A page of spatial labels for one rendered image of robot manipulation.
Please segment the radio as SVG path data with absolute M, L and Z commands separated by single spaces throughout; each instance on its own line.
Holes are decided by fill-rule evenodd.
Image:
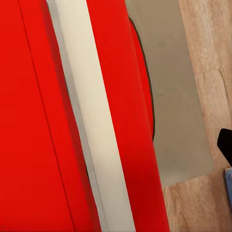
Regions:
M 125 0 L 0 0 L 0 232 L 170 232 Z

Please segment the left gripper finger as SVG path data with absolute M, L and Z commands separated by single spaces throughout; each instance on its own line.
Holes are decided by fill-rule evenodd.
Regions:
M 217 146 L 232 166 L 232 130 L 225 128 L 220 130 Z

